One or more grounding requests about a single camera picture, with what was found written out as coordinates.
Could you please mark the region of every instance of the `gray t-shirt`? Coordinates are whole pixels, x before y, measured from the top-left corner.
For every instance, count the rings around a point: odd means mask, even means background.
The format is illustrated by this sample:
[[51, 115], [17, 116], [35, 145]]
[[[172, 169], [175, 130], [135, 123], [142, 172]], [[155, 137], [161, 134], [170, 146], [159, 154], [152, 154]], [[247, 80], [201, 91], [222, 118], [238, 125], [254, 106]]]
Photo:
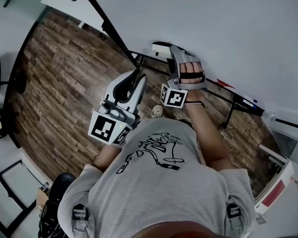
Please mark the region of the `gray t-shirt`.
[[[161, 222], [193, 221], [228, 237], [246, 237], [255, 211], [247, 170], [217, 172], [200, 163], [195, 131], [166, 118], [142, 121], [106, 170], [86, 165], [66, 191], [58, 212], [71, 238], [72, 209], [84, 204], [89, 236], [131, 238]], [[226, 207], [237, 204], [243, 231], [232, 231]]]

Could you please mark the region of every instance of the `white table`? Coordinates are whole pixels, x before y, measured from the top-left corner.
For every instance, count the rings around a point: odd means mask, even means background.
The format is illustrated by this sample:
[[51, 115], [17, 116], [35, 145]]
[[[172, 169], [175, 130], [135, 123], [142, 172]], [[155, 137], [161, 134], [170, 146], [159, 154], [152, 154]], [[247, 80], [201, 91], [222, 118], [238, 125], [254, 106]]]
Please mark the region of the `white table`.
[[77, 18], [85, 24], [106, 34], [101, 27], [104, 20], [88, 0], [42, 0], [41, 3]]

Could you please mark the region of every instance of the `wooden floor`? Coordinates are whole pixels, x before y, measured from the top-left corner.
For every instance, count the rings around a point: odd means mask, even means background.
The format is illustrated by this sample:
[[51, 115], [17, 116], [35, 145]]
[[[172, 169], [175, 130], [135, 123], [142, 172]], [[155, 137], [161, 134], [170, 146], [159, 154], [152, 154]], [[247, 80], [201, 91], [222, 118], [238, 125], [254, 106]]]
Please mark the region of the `wooden floor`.
[[[78, 28], [79, 21], [52, 10], [29, 40], [18, 69], [27, 74], [22, 95], [12, 90], [8, 101], [20, 115], [16, 118], [18, 143], [51, 178], [61, 172], [78, 176], [91, 163], [101, 144], [87, 135], [93, 110], [99, 106], [106, 86], [119, 74], [134, 69], [119, 47], [110, 39], [102, 40], [97, 30]], [[167, 71], [165, 64], [145, 59], [145, 64]], [[143, 69], [148, 87], [140, 104], [142, 118], [150, 117], [159, 103], [161, 83], [166, 77]], [[232, 99], [231, 94], [214, 85], [211, 90]], [[258, 151], [264, 143], [278, 150], [259, 117], [234, 111], [227, 129], [221, 123], [229, 103], [203, 93], [203, 102], [232, 152], [232, 161], [246, 168], [256, 196], [271, 178], [271, 163]], [[165, 116], [188, 119], [183, 110], [165, 109]]]

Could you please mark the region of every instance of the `hand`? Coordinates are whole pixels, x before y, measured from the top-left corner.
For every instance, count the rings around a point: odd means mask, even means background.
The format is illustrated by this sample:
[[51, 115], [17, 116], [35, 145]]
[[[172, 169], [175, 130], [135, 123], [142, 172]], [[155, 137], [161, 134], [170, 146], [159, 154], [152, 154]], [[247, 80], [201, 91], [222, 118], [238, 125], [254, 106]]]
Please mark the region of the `hand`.
[[[180, 64], [181, 73], [193, 73], [193, 72], [202, 72], [202, 67], [199, 62], [186, 62]], [[202, 81], [202, 78], [190, 78], [190, 79], [181, 79], [183, 84], [197, 84]], [[200, 100], [200, 90], [190, 90], [188, 91], [186, 100], [187, 101], [199, 101]]]

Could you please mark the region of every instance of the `sneaker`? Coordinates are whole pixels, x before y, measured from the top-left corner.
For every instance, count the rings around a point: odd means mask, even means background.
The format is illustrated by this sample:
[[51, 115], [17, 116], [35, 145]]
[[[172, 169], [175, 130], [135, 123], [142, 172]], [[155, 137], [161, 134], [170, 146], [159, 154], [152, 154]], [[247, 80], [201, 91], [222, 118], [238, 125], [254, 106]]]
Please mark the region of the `sneaker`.
[[151, 112], [151, 118], [160, 118], [162, 117], [163, 113], [163, 106], [162, 105], [155, 105]]

